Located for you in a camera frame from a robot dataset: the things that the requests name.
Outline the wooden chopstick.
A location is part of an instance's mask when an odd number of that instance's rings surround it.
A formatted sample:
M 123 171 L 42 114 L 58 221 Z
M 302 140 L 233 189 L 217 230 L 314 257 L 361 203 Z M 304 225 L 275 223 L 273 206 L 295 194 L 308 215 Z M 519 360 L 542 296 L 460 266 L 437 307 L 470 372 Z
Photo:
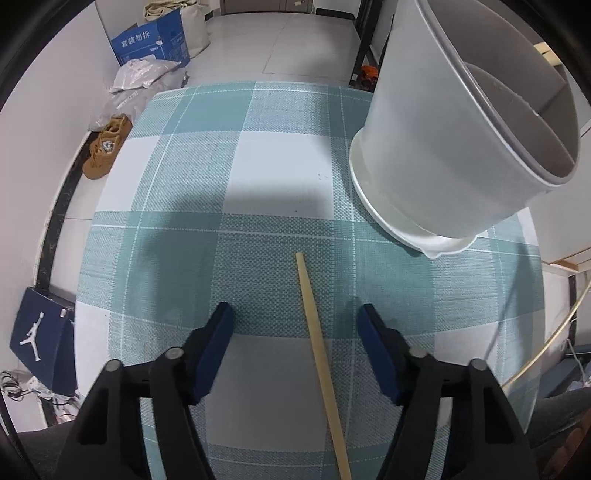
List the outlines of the wooden chopstick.
M 558 55 L 546 42 L 539 42 L 535 44 L 534 47 L 551 66 L 557 67 L 562 64 Z

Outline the blue Jordan shoebox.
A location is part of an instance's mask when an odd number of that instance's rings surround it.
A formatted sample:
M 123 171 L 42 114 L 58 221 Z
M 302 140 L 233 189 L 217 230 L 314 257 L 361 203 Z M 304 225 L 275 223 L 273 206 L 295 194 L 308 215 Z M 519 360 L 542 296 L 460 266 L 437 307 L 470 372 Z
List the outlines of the blue Jordan shoebox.
M 28 287 L 10 340 L 12 352 L 41 384 L 69 397 L 77 389 L 74 314 L 68 300 Z

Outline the wooden chopsticks on cloth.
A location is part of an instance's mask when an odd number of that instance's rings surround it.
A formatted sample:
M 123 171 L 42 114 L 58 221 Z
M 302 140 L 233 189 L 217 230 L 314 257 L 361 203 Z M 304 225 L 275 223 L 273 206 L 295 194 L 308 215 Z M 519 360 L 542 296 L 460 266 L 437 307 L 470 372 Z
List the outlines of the wooden chopsticks on cloth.
M 335 460 L 339 469 L 339 478 L 352 480 L 345 436 L 342 433 L 342 423 L 341 418 L 339 418 L 338 402 L 335 399 L 335 388 L 334 384 L 332 384 L 331 368 L 329 368 L 329 359 L 325 351 L 325 339 L 322 334 L 322 325 L 318 317 L 317 304 L 315 303 L 314 292 L 312 292 L 311 280 L 308 275 L 307 265 L 305 265 L 304 254 L 301 252 L 295 253 L 295 262 L 297 262 L 297 275 L 298 282 L 300 282 L 304 316 L 308 325 L 311 350 L 312 354 L 314 354 L 315 368 L 317 369 L 318 382 L 321 386 L 322 401 L 324 401 L 325 415 L 327 415 L 329 432 L 331 432 Z

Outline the teal plaid tablecloth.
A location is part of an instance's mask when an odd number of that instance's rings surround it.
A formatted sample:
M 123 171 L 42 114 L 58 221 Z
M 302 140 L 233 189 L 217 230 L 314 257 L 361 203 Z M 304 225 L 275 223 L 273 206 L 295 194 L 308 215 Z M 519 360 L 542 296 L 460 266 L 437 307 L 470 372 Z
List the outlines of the teal plaid tablecloth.
M 306 83 L 155 96 L 116 158 L 87 237 L 76 294 L 79 390 L 111 358 L 133 365 L 181 344 L 226 302 L 235 330 L 211 393 L 191 410 L 215 476 L 337 478 L 297 254 L 353 478 L 377 476 L 400 417 L 356 333 L 361 305 L 438 359 L 484 359 L 500 381 L 516 374 L 545 329 L 530 214 L 434 260 L 394 241 L 349 176 L 349 145 L 369 107 L 368 93 Z

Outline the brown shoes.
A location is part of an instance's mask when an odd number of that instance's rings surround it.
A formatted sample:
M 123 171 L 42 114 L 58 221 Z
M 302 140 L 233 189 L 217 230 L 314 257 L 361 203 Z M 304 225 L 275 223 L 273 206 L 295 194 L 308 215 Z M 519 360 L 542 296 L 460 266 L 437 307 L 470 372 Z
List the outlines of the brown shoes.
M 83 175 L 89 180 L 106 176 L 132 129 L 131 120 L 125 115 L 112 116 L 90 144 L 89 157 L 82 166 Z

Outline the white utensil holder cup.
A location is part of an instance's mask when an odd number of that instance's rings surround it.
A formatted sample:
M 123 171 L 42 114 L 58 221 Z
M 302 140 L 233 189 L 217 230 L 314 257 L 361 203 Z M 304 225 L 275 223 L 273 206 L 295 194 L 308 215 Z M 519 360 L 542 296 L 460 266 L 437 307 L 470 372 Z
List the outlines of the white utensil holder cup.
M 349 169 L 388 234 L 435 259 L 567 184 L 579 128 L 566 78 L 478 1 L 401 1 Z

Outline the grey plastic mail bags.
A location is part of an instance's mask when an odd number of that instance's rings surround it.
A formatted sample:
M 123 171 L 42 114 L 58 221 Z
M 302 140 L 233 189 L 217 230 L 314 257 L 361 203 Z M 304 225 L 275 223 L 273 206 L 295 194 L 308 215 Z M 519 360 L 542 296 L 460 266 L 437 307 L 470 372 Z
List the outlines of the grey plastic mail bags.
M 114 116 L 125 115 L 134 122 L 156 94 L 179 89 L 185 78 L 186 69 L 177 61 L 159 60 L 153 55 L 127 61 L 118 69 L 110 97 L 91 118 L 88 130 L 101 130 Z

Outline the orange black tool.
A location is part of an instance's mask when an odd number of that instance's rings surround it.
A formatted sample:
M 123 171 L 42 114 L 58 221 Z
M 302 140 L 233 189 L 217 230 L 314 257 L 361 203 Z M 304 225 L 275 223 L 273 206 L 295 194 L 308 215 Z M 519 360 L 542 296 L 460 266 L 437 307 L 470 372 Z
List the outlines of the orange black tool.
M 372 65 L 363 65 L 358 76 L 358 86 L 361 90 L 374 92 L 379 78 L 379 69 Z

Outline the blue cardboard box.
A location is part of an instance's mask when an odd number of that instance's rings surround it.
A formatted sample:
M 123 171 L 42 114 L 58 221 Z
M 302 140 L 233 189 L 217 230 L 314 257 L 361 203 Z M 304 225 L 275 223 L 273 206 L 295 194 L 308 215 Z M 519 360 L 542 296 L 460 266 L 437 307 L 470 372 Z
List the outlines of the blue cardboard box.
M 190 61 L 178 10 L 121 33 L 111 40 L 111 47 L 120 65 L 150 55 L 181 66 Z

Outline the white sack with cloth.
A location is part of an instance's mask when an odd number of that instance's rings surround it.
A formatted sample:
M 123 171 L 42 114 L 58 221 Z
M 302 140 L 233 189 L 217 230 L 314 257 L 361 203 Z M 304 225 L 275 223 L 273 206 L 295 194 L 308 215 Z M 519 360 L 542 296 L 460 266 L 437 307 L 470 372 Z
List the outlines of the white sack with cloth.
M 205 25 L 205 15 L 212 12 L 211 6 L 208 1 L 152 1 L 145 5 L 143 18 L 154 21 L 174 10 L 180 14 L 188 56 L 194 58 L 211 44 Z

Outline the black coat rack stand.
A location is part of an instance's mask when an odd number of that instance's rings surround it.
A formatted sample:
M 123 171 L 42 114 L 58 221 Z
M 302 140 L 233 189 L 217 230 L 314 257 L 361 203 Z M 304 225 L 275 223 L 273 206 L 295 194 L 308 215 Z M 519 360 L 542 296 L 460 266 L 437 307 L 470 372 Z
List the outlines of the black coat rack stand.
M 360 45 L 351 76 L 349 76 L 349 87 L 358 86 L 363 62 L 367 61 L 372 67 L 378 66 L 378 61 L 372 50 L 372 41 L 383 3 L 383 0 L 362 0 L 360 2 L 360 10 L 355 22 L 356 32 L 360 37 Z

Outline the grey brown door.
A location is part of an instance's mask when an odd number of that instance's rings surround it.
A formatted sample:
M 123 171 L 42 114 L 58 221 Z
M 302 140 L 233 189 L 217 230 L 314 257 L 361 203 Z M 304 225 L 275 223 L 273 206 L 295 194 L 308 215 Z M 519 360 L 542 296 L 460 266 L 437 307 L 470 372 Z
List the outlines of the grey brown door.
M 223 15 L 239 13 L 311 13 L 310 0 L 221 0 Z

